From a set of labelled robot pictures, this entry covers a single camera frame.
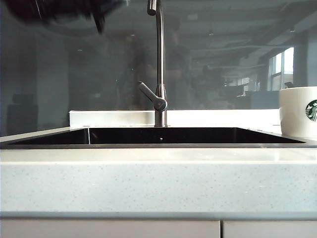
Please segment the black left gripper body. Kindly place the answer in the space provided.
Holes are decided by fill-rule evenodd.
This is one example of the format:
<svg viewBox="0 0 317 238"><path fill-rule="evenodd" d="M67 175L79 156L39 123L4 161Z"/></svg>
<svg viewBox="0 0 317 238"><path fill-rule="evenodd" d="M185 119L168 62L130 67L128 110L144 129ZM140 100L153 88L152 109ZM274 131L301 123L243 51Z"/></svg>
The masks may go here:
<svg viewBox="0 0 317 238"><path fill-rule="evenodd" d="M96 15L108 14L123 4L123 0L84 0L82 3L86 11Z"/></svg>

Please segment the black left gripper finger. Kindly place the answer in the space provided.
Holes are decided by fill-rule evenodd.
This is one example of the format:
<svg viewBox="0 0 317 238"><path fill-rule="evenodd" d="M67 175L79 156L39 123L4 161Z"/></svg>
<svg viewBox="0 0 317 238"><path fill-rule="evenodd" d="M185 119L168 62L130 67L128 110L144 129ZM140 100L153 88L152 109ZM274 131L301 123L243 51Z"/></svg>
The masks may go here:
<svg viewBox="0 0 317 238"><path fill-rule="evenodd" d="M99 11L93 11L92 15L93 15L98 33L102 34L104 32L104 27L105 27L105 13L99 12Z"/></svg>

